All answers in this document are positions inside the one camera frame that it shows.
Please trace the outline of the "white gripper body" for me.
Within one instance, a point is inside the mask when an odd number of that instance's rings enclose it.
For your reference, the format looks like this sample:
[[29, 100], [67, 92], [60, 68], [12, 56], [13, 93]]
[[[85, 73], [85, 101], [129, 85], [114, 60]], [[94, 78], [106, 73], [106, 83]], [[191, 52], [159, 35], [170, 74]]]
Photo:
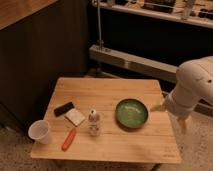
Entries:
[[171, 91], [166, 96], [163, 105], [166, 110], [174, 116], [181, 119], [187, 119], [197, 105], [197, 98], [183, 96]]

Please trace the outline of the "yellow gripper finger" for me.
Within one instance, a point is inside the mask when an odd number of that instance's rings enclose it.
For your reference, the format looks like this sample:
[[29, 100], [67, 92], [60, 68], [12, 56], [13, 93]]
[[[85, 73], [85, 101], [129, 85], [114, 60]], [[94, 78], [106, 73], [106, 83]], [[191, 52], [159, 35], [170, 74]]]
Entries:
[[159, 104], [159, 105], [152, 106], [152, 108], [150, 109], [150, 112], [156, 112], [156, 111], [162, 112], [162, 111], [165, 111], [165, 110], [166, 110], [165, 106]]
[[185, 134], [186, 131], [187, 131], [186, 120], [185, 120], [185, 119], [182, 119], [182, 118], [178, 118], [177, 121], [178, 121], [178, 124], [179, 124], [179, 126], [180, 126], [180, 129], [181, 129], [182, 134]]

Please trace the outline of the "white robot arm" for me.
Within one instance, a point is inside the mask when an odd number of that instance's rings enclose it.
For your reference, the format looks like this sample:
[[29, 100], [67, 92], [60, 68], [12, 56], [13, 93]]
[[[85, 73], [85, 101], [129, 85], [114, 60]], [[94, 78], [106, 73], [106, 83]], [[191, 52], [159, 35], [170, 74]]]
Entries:
[[173, 114], [181, 132], [187, 130], [186, 120], [203, 99], [213, 105], [213, 56], [189, 60], [176, 71], [177, 83], [174, 89], [151, 111], [167, 111]]

